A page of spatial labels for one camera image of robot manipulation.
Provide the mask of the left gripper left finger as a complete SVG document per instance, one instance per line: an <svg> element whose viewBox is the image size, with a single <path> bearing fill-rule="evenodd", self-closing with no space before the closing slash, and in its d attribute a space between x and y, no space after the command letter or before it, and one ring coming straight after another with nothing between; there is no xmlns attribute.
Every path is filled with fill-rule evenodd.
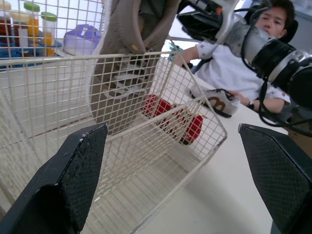
<svg viewBox="0 0 312 234"><path fill-rule="evenodd" d="M106 123L71 133L0 223L2 234L79 234L98 185Z"/></svg>

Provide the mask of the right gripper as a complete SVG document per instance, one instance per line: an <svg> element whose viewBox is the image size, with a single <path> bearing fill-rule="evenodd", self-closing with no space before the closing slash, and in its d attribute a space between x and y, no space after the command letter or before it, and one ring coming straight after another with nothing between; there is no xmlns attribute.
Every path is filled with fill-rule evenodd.
<svg viewBox="0 0 312 234"><path fill-rule="evenodd" d="M191 38L216 41L223 23L222 6L212 0L183 0L178 7L177 19Z"/></svg>

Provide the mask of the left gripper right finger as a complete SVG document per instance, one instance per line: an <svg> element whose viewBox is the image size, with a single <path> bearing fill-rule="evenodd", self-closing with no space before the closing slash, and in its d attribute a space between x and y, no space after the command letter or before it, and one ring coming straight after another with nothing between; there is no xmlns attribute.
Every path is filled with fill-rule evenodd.
<svg viewBox="0 0 312 234"><path fill-rule="evenodd" d="M312 160L286 134L241 123L253 182L282 234L312 232Z"/></svg>

